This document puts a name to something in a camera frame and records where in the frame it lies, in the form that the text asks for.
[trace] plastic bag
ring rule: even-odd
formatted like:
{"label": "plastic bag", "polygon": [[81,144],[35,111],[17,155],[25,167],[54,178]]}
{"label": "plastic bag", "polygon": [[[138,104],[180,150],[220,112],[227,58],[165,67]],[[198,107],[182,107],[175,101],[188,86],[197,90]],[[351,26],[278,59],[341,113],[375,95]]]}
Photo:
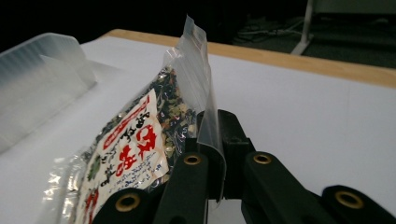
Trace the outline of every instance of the plastic bag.
{"label": "plastic bag", "polygon": [[[73,209],[65,213],[61,206],[64,211],[55,223],[92,223],[112,194],[126,188],[151,192],[159,187],[172,174],[187,138],[196,137],[198,143],[223,154],[206,47],[205,31],[187,16],[183,36],[165,52],[157,76],[78,156],[85,161],[80,167],[84,174],[66,178],[79,183],[78,196],[62,194]],[[197,114],[202,111],[197,132]]]}

